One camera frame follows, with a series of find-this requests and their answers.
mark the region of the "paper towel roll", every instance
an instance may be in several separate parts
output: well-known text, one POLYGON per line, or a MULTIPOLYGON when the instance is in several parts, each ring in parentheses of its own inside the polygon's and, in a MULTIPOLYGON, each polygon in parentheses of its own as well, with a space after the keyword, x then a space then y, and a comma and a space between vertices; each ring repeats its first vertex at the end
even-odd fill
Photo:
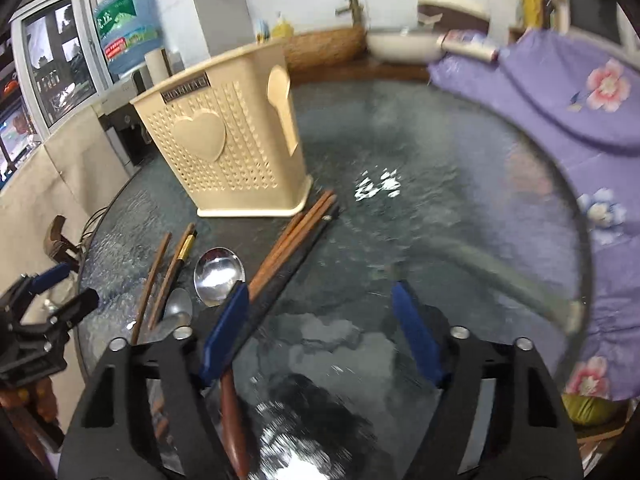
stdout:
POLYGON ((147 52, 145 54, 145 62, 154 85, 168 79, 171 75, 163 48, 156 48, 147 52))

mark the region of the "beige plastic basket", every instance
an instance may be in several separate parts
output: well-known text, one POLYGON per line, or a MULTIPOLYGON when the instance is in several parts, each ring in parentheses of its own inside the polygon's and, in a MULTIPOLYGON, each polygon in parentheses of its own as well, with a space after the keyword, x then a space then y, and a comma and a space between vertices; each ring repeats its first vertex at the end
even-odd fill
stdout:
POLYGON ((281 41, 225 52, 131 102, 198 215, 292 216, 306 174, 281 41))

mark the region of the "wooden handle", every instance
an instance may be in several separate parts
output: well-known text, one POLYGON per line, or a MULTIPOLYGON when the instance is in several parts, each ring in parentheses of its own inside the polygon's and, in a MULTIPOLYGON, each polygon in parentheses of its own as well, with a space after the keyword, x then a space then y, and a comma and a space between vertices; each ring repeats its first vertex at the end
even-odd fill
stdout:
POLYGON ((249 476, 249 455, 246 452, 242 414, 231 367, 220 378, 220 412, 222 412, 222 443, 225 446, 226 455, 238 478, 245 480, 249 476))
POLYGON ((175 247, 174 257, 171 259, 169 268, 167 269, 164 280, 162 281, 160 292, 158 292, 158 298, 156 299, 153 310, 149 315, 148 325, 146 326, 149 331, 153 330, 153 328, 160 320, 162 310, 164 309, 164 304, 166 303, 166 299, 169 297, 169 292, 171 292, 171 286, 174 282, 175 275, 178 270, 178 259, 180 257, 180 253, 182 252, 182 247, 187 241, 187 238, 189 238, 189 236, 193 234, 195 229, 196 224, 190 223, 189 225, 187 225, 187 228, 182 233, 182 238, 180 238, 180 241, 175 247))
MULTIPOLYGON (((260 294, 264 285, 298 248, 335 200, 332 192, 327 191, 318 199, 306 216, 299 213, 291 219, 249 284, 251 301, 260 294)), ((246 450, 242 415, 231 366, 220 378, 220 412, 222 412, 222 439, 226 454, 231 460, 236 474, 244 479, 249 474, 249 456, 246 450)))
POLYGON ((164 238, 160 242, 160 246, 156 251, 156 258, 154 259, 154 262, 151 265, 151 270, 149 270, 149 275, 146 277, 145 287, 142 289, 142 295, 140 296, 140 302, 138 303, 138 314, 136 315, 136 323, 133 326, 133 332, 131 333, 132 345, 138 344, 138 337, 140 336, 142 321, 145 318, 146 304, 149 301, 149 296, 151 295, 151 289, 154 286, 154 281, 156 280, 156 274, 158 273, 158 269, 160 268, 160 263, 162 263, 162 258, 164 257, 164 252, 166 251, 166 247, 167 245, 169 245, 169 240, 171 240, 171 233, 165 234, 164 238))

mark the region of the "heart-shaped emblem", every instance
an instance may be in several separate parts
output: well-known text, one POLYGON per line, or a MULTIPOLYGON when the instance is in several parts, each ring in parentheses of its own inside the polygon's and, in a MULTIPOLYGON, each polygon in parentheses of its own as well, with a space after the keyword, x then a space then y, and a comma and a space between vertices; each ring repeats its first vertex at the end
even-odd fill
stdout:
POLYGON ((225 121, 213 110, 198 110, 178 118, 172 129, 175 142, 193 155, 215 162, 225 149, 225 121))

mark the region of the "window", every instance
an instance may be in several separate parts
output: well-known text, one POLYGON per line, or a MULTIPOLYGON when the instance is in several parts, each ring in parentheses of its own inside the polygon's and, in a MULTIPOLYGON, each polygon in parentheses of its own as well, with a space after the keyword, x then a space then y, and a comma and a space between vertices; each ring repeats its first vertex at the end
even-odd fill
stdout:
POLYGON ((24 20, 24 30, 31 83, 47 126, 53 126, 96 92, 71 0, 32 14, 24 20))
POLYGON ((42 138, 74 108, 111 86, 92 0, 35 0, 12 21, 22 94, 42 138))

